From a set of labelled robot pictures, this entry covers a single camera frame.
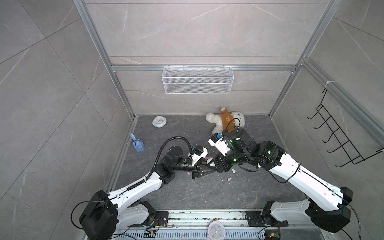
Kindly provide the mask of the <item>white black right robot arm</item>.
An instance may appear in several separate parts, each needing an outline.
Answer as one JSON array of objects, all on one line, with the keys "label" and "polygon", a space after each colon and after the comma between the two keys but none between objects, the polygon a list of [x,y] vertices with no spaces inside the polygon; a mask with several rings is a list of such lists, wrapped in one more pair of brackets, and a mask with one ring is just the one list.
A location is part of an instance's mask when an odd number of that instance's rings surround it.
[{"label": "white black right robot arm", "polygon": [[277,144],[257,143],[240,127],[231,132],[215,130],[209,144],[220,153],[213,158],[218,172],[244,163],[264,169],[280,184],[289,183],[303,192],[307,199],[298,202],[268,201],[261,213],[267,226],[278,226],[289,221],[311,221],[330,233],[337,233],[350,223],[355,213],[350,203],[353,191],[324,181],[295,161]]}]

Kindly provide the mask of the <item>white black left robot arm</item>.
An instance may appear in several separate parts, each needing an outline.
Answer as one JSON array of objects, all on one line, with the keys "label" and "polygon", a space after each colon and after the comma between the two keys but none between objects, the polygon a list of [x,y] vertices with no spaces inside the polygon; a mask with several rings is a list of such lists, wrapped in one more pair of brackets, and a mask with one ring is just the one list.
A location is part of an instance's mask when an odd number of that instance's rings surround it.
[{"label": "white black left robot arm", "polygon": [[111,240],[120,236],[120,229],[150,225],[156,211],[141,198],[168,184],[177,171],[191,172],[193,178],[221,172],[217,160],[207,160],[207,155],[206,148],[193,148],[185,137],[169,138],[162,144],[149,173],[118,190],[96,192],[85,201],[86,207],[74,227],[83,230],[90,240]]}]

